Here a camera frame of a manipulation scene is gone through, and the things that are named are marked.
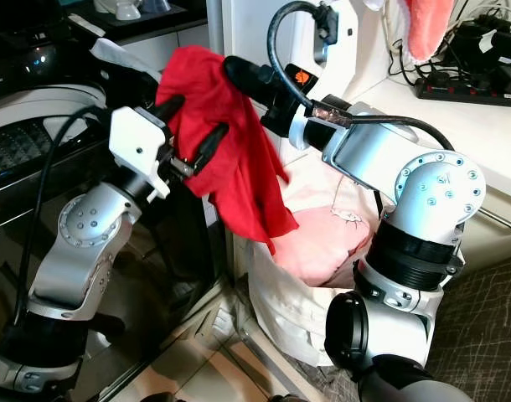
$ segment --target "tiled floor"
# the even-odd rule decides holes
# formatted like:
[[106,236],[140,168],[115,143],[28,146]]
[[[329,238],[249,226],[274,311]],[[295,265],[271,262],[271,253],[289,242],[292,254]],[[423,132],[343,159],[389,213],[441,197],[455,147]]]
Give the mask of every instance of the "tiled floor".
[[112,401],[139,402],[159,392],[188,402],[265,402],[286,394],[236,334],[218,332],[210,339],[177,339]]

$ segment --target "red cloth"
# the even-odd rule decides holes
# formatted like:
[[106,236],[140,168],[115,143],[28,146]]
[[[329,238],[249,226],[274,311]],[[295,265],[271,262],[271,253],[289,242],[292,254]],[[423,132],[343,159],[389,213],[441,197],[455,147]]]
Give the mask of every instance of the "red cloth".
[[198,145],[220,122],[230,129],[207,166],[185,184],[197,196],[209,193],[235,234],[266,242],[298,227],[281,199],[276,175],[288,181],[247,96],[230,83],[224,58],[199,46],[177,49],[163,71],[156,103],[182,94],[185,103],[168,123],[178,156],[194,159]]

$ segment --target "white countertop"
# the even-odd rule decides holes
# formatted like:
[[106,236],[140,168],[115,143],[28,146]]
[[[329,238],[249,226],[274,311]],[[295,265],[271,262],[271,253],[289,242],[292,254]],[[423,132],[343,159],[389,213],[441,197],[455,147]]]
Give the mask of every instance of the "white countertop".
[[352,101],[432,124],[483,168],[489,186],[511,196],[511,107],[422,100],[399,79],[383,80]]

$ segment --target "laundry basket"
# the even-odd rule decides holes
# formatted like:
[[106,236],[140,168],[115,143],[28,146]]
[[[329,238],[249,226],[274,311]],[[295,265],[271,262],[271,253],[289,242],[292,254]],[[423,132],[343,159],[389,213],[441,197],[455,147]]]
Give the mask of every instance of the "laundry basket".
[[[282,197],[293,213],[331,206],[335,214],[353,215],[369,224],[370,238],[378,224],[371,191],[323,163],[318,152],[290,163],[286,170],[291,182],[281,186]],[[265,244],[234,236],[235,266],[248,272],[257,321],[283,353],[312,366],[332,365],[324,350],[327,310],[338,293],[354,286],[352,264],[368,248],[369,239],[328,281],[314,287],[277,265]]]

